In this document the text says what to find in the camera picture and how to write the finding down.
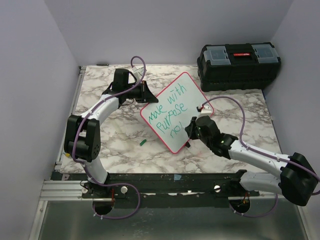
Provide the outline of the pink framed whiteboard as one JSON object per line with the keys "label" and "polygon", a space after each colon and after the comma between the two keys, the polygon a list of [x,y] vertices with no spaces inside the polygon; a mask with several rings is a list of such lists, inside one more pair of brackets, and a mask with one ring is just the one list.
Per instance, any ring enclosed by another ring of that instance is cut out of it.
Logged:
{"label": "pink framed whiteboard", "polygon": [[140,116],[171,153],[178,153],[189,141],[185,127],[205,101],[204,93],[188,72],[181,73],[156,96],[157,103],[149,103]]}

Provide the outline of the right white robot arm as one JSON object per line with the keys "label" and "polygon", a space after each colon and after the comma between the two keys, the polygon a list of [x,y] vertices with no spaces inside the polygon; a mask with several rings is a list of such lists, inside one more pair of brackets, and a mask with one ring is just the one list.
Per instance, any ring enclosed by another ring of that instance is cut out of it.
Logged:
{"label": "right white robot arm", "polygon": [[216,156],[247,163],[263,170],[245,172],[230,183],[230,191],[241,196],[247,191],[281,194],[297,206],[306,206],[320,180],[306,157],[272,153],[255,148],[236,136],[220,132],[209,116],[193,117],[185,128],[191,140],[200,140]]}

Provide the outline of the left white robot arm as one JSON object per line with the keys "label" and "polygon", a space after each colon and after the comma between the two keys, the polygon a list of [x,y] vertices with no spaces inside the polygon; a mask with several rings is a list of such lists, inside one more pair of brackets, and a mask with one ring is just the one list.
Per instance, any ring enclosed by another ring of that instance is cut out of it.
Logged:
{"label": "left white robot arm", "polygon": [[81,115],[70,115],[67,119],[64,152],[81,164],[88,180],[94,183],[93,191],[101,198],[107,197],[111,185],[106,182],[108,172],[103,168],[101,150],[101,124],[127,100],[137,103],[158,103],[144,80],[144,68],[130,71],[117,68],[113,81],[102,92],[97,103]]}

